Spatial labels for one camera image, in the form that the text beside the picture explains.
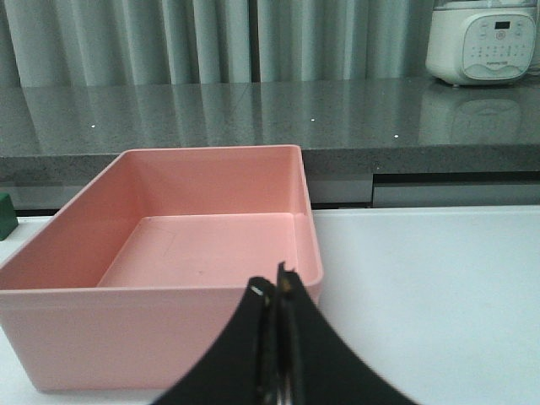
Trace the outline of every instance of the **white table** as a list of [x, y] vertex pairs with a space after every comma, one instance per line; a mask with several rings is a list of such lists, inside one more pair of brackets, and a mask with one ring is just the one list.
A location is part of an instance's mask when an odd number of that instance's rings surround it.
[[[0, 260], [46, 219], [25, 219]], [[424, 405], [540, 403], [540, 207], [315, 212], [321, 310]], [[0, 333], [2, 404], [146, 404], [159, 391], [37, 392]]]

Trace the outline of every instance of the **white sheer curtain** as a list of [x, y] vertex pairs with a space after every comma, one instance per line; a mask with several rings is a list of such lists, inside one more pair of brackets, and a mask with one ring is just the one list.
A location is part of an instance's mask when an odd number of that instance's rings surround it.
[[424, 74], [433, 0], [2, 0], [0, 86]]

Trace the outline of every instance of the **appliance control panel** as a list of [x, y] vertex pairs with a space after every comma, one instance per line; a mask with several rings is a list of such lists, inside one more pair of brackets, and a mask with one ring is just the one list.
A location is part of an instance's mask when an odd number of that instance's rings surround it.
[[475, 19], [463, 42], [463, 71], [469, 78], [514, 78], [529, 67], [536, 25], [525, 15]]

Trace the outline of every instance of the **pink storage box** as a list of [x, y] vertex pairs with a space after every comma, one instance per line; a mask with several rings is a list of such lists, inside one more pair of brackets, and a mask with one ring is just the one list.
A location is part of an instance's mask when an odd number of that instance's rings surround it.
[[0, 268], [0, 321], [42, 391], [166, 388], [281, 261], [317, 301], [300, 148], [131, 150]]

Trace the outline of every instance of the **digital display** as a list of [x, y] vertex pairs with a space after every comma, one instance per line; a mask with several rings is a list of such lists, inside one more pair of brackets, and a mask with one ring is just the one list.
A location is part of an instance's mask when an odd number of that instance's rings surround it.
[[496, 30], [507, 30], [510, 28], [510, 21], [497, 21], [495, 23]]

